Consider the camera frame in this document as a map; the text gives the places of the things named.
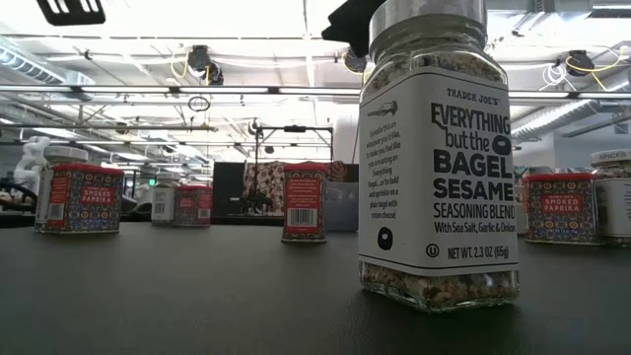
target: glass jar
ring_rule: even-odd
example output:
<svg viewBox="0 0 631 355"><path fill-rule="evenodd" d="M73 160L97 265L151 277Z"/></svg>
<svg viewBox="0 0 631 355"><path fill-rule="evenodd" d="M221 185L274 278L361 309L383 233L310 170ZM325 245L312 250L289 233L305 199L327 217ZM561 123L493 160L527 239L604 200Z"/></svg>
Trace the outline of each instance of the glass jar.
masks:
<svg viewBox="0 0 631 355"><path fill-rule="evenodd" d="M507 75L483 0L387 0L360 104L360 280L426 312L519 294Z"/></svg>
<svg viewBox="0 0 631 355"><path fill-rule="evenodd" d="M88 152L83 149L50 146L43 151L46 164L39 174L39 189L37 193L37 208L34 229L38 233L45 232L48 221L48 202L50 198L50 184L54 177L54 167L62 164L83 164L88 162Z"/></svg>
<svg viewBox="0 0 631 355"><path fill-rule="evenodd" d="M631 245L631 150L594 153L598 233L603 244Z"/></svg>
<svg viewBox="0 0 631 355"><path fill-rule="evenodd" d="M179 173L157 173L154 186L151 224L171 226L175 216L175 190L179 187Z"/></svg>

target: ceiling pipe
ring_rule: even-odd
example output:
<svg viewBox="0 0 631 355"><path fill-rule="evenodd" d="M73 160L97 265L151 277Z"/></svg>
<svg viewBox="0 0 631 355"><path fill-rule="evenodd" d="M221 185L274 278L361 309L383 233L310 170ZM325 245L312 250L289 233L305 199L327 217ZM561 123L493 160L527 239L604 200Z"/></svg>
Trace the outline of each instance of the ceiling pipe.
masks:
<svg viewBox="0 0 631 355"><path fill-rule="evenodd" d="M623 70L602 80L611 93L629 92L631 70ZM596 91L599 85L594 84L586 91ZM606 108L599 100L579 100L559 107L547 107L529 114L512 124L512 137L517 140L534 138L556 128L590 117Z"/></svg>

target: dark table surface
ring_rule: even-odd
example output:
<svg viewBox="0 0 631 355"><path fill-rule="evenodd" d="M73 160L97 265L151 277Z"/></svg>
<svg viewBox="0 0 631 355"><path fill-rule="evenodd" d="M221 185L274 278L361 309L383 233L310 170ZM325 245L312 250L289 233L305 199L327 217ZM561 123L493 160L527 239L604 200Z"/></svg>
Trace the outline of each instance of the dark table surface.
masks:
<svg viewBox="0 0 631 355"><path fill-rule="evenodd" d="M629 354L631 250L520 243L513 306L425 315L358 281L357 236L0 231L1 354Z"/></svg>

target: ceiling duct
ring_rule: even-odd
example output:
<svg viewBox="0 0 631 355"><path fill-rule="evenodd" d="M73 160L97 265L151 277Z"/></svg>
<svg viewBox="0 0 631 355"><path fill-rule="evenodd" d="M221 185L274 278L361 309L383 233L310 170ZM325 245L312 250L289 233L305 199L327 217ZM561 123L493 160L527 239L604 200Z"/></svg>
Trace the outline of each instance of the ceiling duct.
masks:
<svg viewBox="0 0 631 355"><path fill-rule="evenodd" d="M631 70L624 70L602 80L602 83L611 93L629 92L631 91L631 86L629 85L630 74ZM585 88L586 92L598 90L599 85L597 84ZM604 109L605 106L598 100L580 100L558 107L543 108L514 122L512 124L512 136L518 140L534 138L556 128L592 116Z"/></svg>
<svg viewBox="0 0 631 355"><path fill-rule="evenodd" d="M51 66L35 55L21 50L9 40L0 36L0 65L19 72L31 79L47 85L94 85L95 81L83 73ZM89 101L91 95L67 93L64 96L81 101Z"/></svg>

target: barcode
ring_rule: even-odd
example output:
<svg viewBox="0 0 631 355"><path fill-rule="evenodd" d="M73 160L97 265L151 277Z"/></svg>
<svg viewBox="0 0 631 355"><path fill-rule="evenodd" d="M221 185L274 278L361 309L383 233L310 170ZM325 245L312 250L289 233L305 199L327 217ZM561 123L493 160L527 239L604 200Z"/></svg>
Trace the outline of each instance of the barcode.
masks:
<svg viewBox="0 0 631 355"><path fill-rule="evenodd" d="M289 210L289 227L315 227L317 218L316 209L294 208Z"/></svg>
<svg viewBox="0 0 631 355"><path fill-rule="evenodd" d="M154 213L155 214L163 214L165 213L166 203L156 203L154 204Z"/></svg>
<svg viewBox="0 0 631 355"><path fill-rule="evenodd" d="M63 221L63 203L50 203L48 205L48 220Z"/></svg>
<svg viewBox="0 0 631 355"><path fill-rule="evenodd" d="M197 218L210 218L210 209L200 209L197 213Z"/></svg>

